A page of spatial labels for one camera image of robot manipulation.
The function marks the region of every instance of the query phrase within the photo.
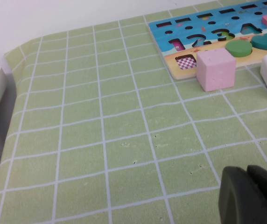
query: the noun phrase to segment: wooden puzzle board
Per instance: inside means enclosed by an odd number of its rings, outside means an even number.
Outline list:
[[[267,1],[259,0],[149,23],[156,46],[174,79],[196,75],[197,52],[223,48],[231,40],[251,41],[267,33],[262,17]],[[259,63],[267,50],[236,58],[237,67]]]

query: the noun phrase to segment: green wooden piece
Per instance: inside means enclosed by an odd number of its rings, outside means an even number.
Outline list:
[[[254,48],[267,50],[267,34],[253,36],[251,43]]]
[[[226,44],[226,50],[233,57],[245,57],[252,53],[252,44],[245,40],[234,40]]]

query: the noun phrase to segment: cutting mat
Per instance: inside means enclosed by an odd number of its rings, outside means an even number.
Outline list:
[[[148,31],[151,21],[217,7],[71,30],[8,52],[18,97],[0,223],[219,223],[223,167],[267,169],[260,65],[206,93],[195,78],[172,78]]]

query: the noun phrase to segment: heart-shaped block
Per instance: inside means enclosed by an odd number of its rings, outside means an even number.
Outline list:
[[[267,50],[267,34],[252,37],[252,46],[261,50]]]

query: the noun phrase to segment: puzzle cutout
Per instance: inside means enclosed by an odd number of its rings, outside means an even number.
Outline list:
[[[185,57],[176,60],[180,69],[192,69],[197,66],[196,61],[192,57]]]

